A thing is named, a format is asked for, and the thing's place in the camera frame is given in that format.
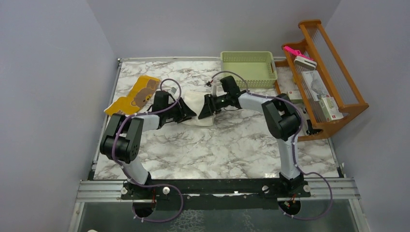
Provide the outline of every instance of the marble table surface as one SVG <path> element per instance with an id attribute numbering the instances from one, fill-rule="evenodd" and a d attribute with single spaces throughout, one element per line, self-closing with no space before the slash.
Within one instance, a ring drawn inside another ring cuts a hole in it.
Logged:
<path id="1" fill-rule="evenodd" d="M 141 75 L 173 78 L 183 93 L 209 92 L 205 83 L 219 70 L 219 61 L 123 62 L 113 100 L 126 96 Z M 288 68 L 278 68 L 282 92 L 296 89 L 291 79 Z M 164 86 L 167 90 L 175 84 L 165 82 Z M 252 91 L 276 95 L 273 89 Z M 299 142 L 298 148 L 299 165 L 305 172 L 338 176 L 327 140 Z M 160 130 L 144 132 L 138 157 L 155 179 L 264 178 L 278 177 L 280 171 L 276 139 L 269 133 L 264 116 L 250 110 L 222 111 L 211 127 L 169 123 Z M 94 179 L 126 177 L 118 165 L 100 154 Z"/>

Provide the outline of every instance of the brown bear print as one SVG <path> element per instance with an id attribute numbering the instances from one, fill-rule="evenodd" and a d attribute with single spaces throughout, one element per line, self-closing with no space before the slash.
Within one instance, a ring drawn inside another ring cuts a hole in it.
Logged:
<path id="1" fill-rule="evenodd" d="M 142 108 L 145 103 L 152 97 L 153 90 L 156 90 L 156 85 L 156 81 L 148 80 L 146 88 L 143 88 L 135 95 L 134 100 L 131 102 L 131 105 Z"/>

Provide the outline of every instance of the screw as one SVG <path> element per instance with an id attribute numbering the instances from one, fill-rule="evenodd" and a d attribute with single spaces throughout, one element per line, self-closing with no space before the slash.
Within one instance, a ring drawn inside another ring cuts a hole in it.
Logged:
<path id="1" fill-rule="evenodd" d="M 162 193 L 165 194 L 165 195 L 167 195 L 169 192 L 170 192 L 170 189 L 168 187 L 164 187 L 162 189 Z"/>
<path id="2" fill-rule="evenodd" d="M 309 185 L 303 186 L 303 190 L 304 190 L 305 192 L 310 192 L 310 186 L 309 186 Z"/>
<path id="3" fill-rule="evenodd" d="M 126 188 L 122 187 L 120 192 L 121 192 L 122 195 L 125 195 L 125 194 L 127 194 L 128 190 Z"/>
<path id="4" fill-rule="evenodd" d="M 264 192 L 264 193 L 268 193 L 269 192 L 269 187 L 268 186 L 263 186 L 262 187 L 262 191 Z"/>

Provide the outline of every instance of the black mounting plate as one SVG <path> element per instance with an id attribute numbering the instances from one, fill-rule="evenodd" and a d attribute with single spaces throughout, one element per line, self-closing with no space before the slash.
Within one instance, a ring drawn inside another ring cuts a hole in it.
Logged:
<path id="1" fill-rule="evenodd" d="M 178 180 L 151 180 L 152 185 L 169 184 L 176 186 L 184 194 L 184 209 L 213 210 L 213 209 L 278 209 L 277 198 L 291 198 L 290 194 L 283 186 L 283 181 L 279 178 L 255 178 L 255 179 L 178 179 Z M 309 192 L 303 190 L 307 185 L 303 181 L 301 188 L 298 188 L 296 197 L 310 197 Z M 122 200 L 146 200 L 152 199 L 152 191 L 149 195 L 146 188 L 136 185 L 125 184 L 128 192 L 121 196 Z M 157 200 L 156 210 L 176 210 L 180 206 L 180 196 L 178 192 L 170 188 L 170 192 L 165 195 L 163 187 L 155 188 L 155 199 Z"/>

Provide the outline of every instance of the wooden rack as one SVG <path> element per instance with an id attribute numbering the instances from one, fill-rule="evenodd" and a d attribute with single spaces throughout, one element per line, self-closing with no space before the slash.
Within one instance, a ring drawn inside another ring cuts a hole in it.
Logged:
<path id="1" fill-rule="evenodd" d="M 285 43 L 292 49 L 300 50 L 302 54 L 317 62 L 316 70 L 319 72 L 329 94 L 335 99 L 339 111 L 344 117 L 339 120 L 326 122 L 322 115 L 318 102 L 312 99 L 307 85 L 301 75 L 307 71 L 302 67 L 295 66 L 294 55 L 284 51 L 286 60 L 275 62 L 276 67 L 289 67 L 294 80 L 302 95 L 306 112 L 310 117 L 314 129 L 322 131 L 307 136 L 300 136 L 299 141 L 326 139 L 334 135 L 347 123 L 361 114 L 369 105 L 365 102 L 349 72 L 340 59 L 335 47 L 327 36 L 320 20 L 306 20 L 299 23 L 304 39 L 298 43 Z M 278 84 L 275 87 L 280 93 Z"/>

